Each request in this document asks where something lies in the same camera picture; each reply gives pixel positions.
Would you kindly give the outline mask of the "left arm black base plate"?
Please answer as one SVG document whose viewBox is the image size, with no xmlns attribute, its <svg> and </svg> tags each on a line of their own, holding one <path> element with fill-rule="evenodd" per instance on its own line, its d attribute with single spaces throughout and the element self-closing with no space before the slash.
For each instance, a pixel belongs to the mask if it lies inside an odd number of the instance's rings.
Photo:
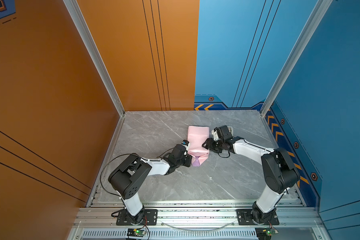
<svg viewBox="0 0 360 240">
<path fill-rule="evenodd" d="M 157 209 L 142 209 L 136 216 L 132 216 L 127 210 L 121 210 L 117 217 L 117 226 L 147 225 L 155 226 L 158 220 Z"/>
</svg>

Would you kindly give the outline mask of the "purple wrapping paper sheet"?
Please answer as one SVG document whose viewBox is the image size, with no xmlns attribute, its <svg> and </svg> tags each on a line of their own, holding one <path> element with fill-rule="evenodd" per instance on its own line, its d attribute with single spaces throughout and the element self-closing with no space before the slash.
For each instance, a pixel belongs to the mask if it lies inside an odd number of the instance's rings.
<svg viewBox="0 0 360 240">
<path fill-rule="evenodd" d="M 209 127 L 189 126 L 188 137 L 189 150 L 192 156 L 191 164 L 193 167 L 200 167 L 209 157 L 210 150 L 203 147 L 203 144 L 210 136 Z"/>
</svg>

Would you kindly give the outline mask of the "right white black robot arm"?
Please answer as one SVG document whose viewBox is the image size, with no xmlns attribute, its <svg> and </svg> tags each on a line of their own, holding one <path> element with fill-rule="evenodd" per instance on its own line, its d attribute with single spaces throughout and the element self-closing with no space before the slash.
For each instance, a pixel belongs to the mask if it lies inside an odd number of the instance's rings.
<svg viewBox="0 0 360 240">
<path fill-rule="evenodd" d="M 202 146 L 214 153 L 227 151 L 247 157 L 263 168 L 265 189 L 253 203 L 251 210 L 239 210 L 238 221 L 241 225 L 278 224 L 276 205 L 284 194 L 301 178 L 288 151 L 284 148 L 269 149 L 248 142 L 242 137 L 234 137 L 232 128 L 217 127 L 212 130 L 212 138 L 206 139 Z"/>
</svg>

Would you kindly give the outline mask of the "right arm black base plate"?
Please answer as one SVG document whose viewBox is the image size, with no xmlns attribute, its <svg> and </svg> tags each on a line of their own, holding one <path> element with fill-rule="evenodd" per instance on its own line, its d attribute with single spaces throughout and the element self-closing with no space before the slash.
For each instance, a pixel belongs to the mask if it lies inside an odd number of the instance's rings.
<svg viewBox="0 0 360 240">
<path fill-rule="evenodd" d="M 269 213 L 263 213 L 260 210 L 238 209 L 236 210 L 236 214 L 239 225 L 241 226 L 278 226 L 280 224 L 276 209 L 273 209 Z"/>
</svg>

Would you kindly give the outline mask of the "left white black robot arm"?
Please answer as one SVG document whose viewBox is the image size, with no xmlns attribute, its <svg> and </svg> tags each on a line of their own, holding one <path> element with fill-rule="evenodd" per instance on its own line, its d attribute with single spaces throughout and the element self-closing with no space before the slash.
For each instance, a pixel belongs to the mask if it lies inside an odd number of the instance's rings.
<svg viewBox="0 0 360 240">
<path fill-rule="evenodd" d="M 127 216 L 134 224 L 144 219 L 145 207 L 138 190 L 148 176 L 166 176 L 179 167 L 190 167 L 192 156 L 188 154 L 189 142 L 177 144 L 170 153 L 158 159 L 145 159 L 137 154 L 129 156 L 108 177 L 112 188 L 120 194 Z"/>
</svg>

